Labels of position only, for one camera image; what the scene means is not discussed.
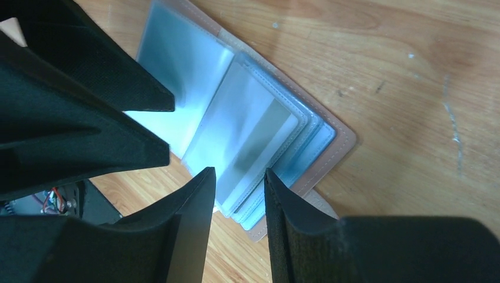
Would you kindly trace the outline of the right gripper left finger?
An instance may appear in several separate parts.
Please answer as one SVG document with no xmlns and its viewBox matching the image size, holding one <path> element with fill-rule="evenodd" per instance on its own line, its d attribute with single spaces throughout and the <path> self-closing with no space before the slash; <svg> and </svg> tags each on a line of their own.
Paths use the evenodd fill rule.
<svg viewBox="0 0 500 283">
<path fill-rule="evenodd" d="M 2 282 L 201 282 L 216 189 L 207 167 L 113 224 L 3 216 Z"/>
</svg>

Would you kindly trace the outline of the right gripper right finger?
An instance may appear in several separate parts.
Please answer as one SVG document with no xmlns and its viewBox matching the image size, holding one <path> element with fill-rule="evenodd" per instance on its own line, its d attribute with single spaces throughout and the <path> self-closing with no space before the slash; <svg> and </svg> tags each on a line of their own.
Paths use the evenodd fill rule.
<svg viewBox="0 0 500 283">
<path fill-rule="evenodd" d="M 346 216 L 313 207 L 267 169 L 274 282 L 498 282 L 499 240 L 471 218 Z"/>
</svg>

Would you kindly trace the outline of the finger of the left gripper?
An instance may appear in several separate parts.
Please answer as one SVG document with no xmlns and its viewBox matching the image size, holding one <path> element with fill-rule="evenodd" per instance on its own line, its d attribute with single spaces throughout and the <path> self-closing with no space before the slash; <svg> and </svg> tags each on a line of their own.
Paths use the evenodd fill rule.
<svg viewBox="0 0 500 283">
<path fill-rule="evenodd" d="M 168 144 L 1 35 L 1 199 L 167 166 Z"/>
<path fill-rule="evenodd" d="M 1 1 L 27 49 L 120 111 L 175 109 L 175 98 L 74 1 Z"/>
</svg>

